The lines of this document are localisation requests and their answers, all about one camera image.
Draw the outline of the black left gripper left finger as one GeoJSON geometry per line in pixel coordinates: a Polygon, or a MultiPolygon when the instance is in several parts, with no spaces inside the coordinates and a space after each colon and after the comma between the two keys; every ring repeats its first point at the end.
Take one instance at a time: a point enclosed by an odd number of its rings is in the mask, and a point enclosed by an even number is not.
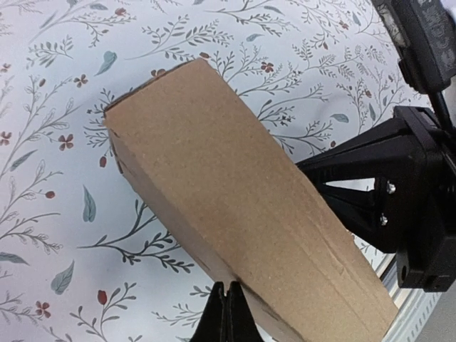
{"type": "Polygon", "coordinates": [[[227,297],[224,283],[214,283],[190,342],[225,342],[227,340],[227,297]]]}

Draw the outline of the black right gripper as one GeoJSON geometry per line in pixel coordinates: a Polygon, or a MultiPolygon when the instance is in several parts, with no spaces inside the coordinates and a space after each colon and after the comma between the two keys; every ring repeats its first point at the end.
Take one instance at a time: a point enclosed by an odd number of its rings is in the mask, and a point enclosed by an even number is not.
{"type": "Polygon", "coordinates": [[[445,292],[455,282],[455,144],[427,108],[393,117],[298,162],[309,178],[374,178],[368,191],[320,184],[345,228],[395,253],[403,288],[445,292]]]}

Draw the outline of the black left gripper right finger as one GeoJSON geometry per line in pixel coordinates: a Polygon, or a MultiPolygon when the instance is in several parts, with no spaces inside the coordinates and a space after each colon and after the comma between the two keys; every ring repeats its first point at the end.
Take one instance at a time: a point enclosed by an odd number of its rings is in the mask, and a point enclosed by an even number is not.
{"type": "Polygon", "coordinates": [[[233,281],[227,292],[227,340],[229,342],[262,342],[239,282],[233,281]]]}

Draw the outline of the brown cardboard paper box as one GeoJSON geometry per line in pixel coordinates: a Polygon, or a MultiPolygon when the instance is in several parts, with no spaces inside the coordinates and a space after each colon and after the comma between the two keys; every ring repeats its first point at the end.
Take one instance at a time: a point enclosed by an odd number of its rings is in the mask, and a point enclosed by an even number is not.
{"type": "Polygon", "coordinates": [[[278,341],[381,341],[398,312],[353,237],[208,62],[122,96],[104,123],[123,176],[278,341]]]}

